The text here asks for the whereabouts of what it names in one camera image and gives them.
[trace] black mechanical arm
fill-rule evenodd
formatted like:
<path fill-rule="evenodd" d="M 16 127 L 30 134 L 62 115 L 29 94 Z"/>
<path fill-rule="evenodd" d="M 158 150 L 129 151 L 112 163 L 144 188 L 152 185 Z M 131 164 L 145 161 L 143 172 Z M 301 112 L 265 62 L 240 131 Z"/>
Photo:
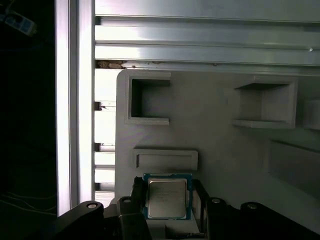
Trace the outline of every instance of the black mechanical arm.
<path fill-rule="evenodd" d="M 167 239 L 320 239 L 320 235 L 262 204 L 246 202 L 239 210 L 221 198 L 209 197 L 199 180 L 192 180 L 192 187 L 192 211 L 200 233 L 166 231 Z M 104 208 L 100 202 L 83 202 L 27 239 L 151 240 L 142 214 L 147 188 L 143 179 L 136 177 L 131 195 L 116 204 Z"/>

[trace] screw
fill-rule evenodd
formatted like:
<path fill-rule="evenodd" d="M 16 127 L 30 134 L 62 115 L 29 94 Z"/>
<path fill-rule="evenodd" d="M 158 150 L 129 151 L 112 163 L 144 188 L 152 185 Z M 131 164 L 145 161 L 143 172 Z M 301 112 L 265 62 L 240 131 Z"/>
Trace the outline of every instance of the screw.
<path fill-rule="evenodd" d="M 97 204 L 93 203 L 93 204 L 89 204 L 87 207 L 89 209 L 94 209 L 97 206 Z"/>
<path fill-rule="evenodd" d="M 248 204 L 248 208 L 255 210 L 255 209 L 257 209 L 258 207 L 257 207 L 257 205 L 255 205 L 255 204 L 253 204 L 253 203 L 249 203 L 249 204 Z"/>
<path fill-rule="evenodd" d="M 214 199 L 212 199 L 212 202 L 213 202 L 214 204 L 219 204 L 221 201 L 220 201 L 220 199 L 218 199 L 218 198 L 214 198 Z"/>

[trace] dark background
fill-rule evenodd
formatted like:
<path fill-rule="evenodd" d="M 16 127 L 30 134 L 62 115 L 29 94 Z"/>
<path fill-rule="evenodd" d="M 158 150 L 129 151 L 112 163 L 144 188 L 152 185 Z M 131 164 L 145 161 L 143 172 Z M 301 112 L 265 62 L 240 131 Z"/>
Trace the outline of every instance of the dark background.
<path fill-rule="evenodd" d="M 55 218 L 16 207 L 31 209 L 27 202 L 37 209 L 49 209 L 57 204 L 54 7 L 54 0 L 16 0 L 12 5 L 12 10 L 37 24 L 33 37 L 1 23 L 2 142 L 6 152 L 0 167 L 2 240 L 21 239 Z M 11 193 L 52 197 L 31 199 Z"/>

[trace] processor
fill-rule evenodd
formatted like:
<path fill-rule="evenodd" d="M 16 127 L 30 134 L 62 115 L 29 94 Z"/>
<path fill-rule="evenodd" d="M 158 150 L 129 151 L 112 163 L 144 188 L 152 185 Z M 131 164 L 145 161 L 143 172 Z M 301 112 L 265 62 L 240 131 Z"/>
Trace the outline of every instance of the processor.
<path fill-rule="evenodd" d="M 143 180 L 148 184 L 146 219 L 189 220 L 192 203 L 192 174 L 145 173 Z"/>

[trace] white cable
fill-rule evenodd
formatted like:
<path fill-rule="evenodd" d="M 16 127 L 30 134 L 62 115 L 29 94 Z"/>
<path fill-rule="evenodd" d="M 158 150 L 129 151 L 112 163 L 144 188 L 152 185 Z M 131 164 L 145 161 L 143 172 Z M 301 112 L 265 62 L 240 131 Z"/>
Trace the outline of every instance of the white cable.
<path fill-rule="evenodd" d="M 29 203 L 27 203 L 26 201 L 22 200 L 22 199 L 19 199 L 19 198 L 15 198 L 15 197 L 12 197 L 12 196 L 7 196 L 7 195 L 2 195 L 6 198 L 9 198 L 9 199 L 13 199 L 13 200 L 17 200 L 17 201 L 20 201 L 20 202 L 23 202 L 24 204 L 28 205 L 30 208 L 34 209 L 34 210 L 37 210 L 37 211 L 43 211 L 43 212 L 47 212 L 47 211 L 50 211 L 50 210 L 53 210 L 56 208 L 56 206 L 54 207 L 51 207 L 51 208 L 48 208 L 48 209 L 39 209 L 39 208 L 36 208 L 32 205 L 30 205 Z"/>
<path fill-rule="evenodd" d="M 38 200 L 47 200 L 47 199 L 52 199 L 53 197 L 55 197 L 56 195 L 52 195 L 52 196 L 48 196 L 48 197 L 37 197 L 37 196 L 23 196 L 23 195 L 19 195 L 19 194 L 15 194 L 13 192 L 8 191 L 8 194 L 11 194 L 17 198 L 22 198 L 22 199 L 38 199 Z"/>
<path fill-rule="evenodd" d="M 0 202 L 1 202 L 1 203 L 4 203 L 4 204 L 7 204 L 7 205 L 10 205 L 10 206 L 13 206 L 13 207 L 16 207 L 16 208 L 21 209 L 21 210 L 28 211 L 28 212 L 34 212 L 34 213 L 38 213 L 38 214 L 45 214 L 45 215 L 57 216 L 56 214 L 50 213 L 50 212 L 43 212 L 43 211 L 37 211 L 37 210 L 27 209 L 27 208 L 24 208 L 24 207 L 21 207 L 21 206 L 18 206 L 18 205 L 9 203 L 9 202 L 7 202 L 7 201 L 3 201 L 3 200 L 1 200 L 1 199 L 0 199 Z"/>

